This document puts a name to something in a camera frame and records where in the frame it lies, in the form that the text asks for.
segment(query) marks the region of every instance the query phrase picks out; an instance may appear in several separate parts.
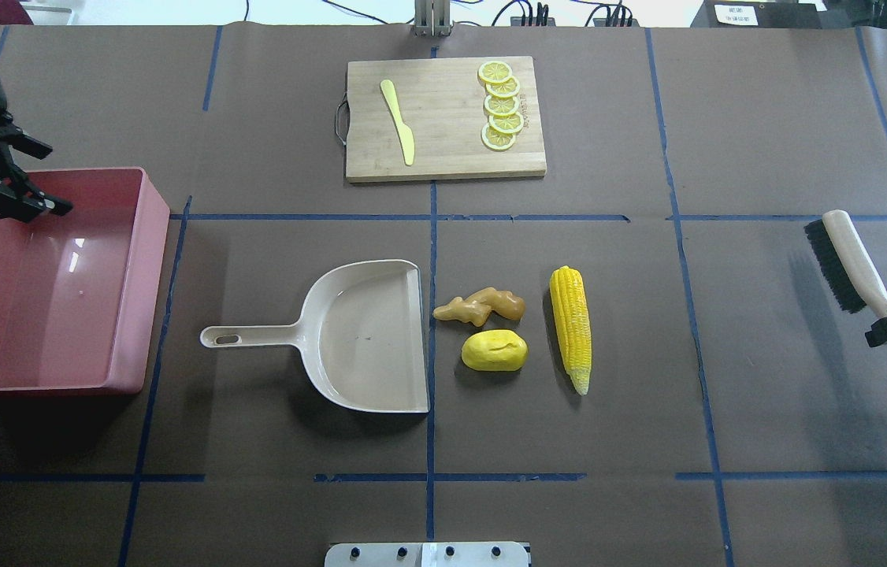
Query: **potato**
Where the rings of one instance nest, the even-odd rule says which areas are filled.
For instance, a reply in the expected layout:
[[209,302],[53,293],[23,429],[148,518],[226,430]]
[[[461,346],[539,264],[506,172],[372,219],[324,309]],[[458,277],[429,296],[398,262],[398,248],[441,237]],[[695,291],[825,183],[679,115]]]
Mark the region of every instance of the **potato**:
[[461,347],[461,359],[472,370],[519,370],[527,359],[527,343],[507,329],[482,331],[468,337]]

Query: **cutting board handle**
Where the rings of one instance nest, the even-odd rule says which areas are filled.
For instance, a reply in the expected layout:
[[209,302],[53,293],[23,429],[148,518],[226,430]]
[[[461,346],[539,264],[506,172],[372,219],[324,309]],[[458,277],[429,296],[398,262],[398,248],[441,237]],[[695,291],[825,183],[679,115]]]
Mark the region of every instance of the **cutting board handle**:
[[346,114],[349,114],[349,93],[342,94],[342,102],[339,108],[335,109],[335,137],[342,143],[342,147],[346,147],[346,136],[349,135],[349,122],[346,122],[346,132],[342,133],[339,126],[342,125],[342,108],[345,107]]

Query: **pink plastic bin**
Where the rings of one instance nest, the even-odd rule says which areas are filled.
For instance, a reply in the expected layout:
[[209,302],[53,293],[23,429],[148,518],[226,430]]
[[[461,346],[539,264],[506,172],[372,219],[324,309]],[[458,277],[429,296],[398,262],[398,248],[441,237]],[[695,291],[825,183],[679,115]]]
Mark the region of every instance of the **pink plastic bin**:
[[135,394],[170,209],[139,168],[29,173],[76,206],[0,221],[0,394]]

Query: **metal plate with screws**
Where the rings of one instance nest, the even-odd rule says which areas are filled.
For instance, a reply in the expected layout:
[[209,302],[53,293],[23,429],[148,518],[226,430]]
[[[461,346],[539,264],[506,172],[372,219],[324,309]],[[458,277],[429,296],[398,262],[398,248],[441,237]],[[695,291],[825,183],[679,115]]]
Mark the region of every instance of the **metal plate with screws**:
[[517,542],[336,544],[325,567],[530,567],[530,549]]

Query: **scrub brush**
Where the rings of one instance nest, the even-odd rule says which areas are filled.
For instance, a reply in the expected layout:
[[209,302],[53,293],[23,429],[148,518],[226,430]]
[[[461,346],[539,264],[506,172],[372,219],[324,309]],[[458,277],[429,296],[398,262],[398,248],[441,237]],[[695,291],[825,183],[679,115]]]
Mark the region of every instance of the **scrub brush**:
[[869,306],[879,319],[887,317],[887,291],[864,243],[846,211],[829,211],[804,227],[822,275],[843,311]]

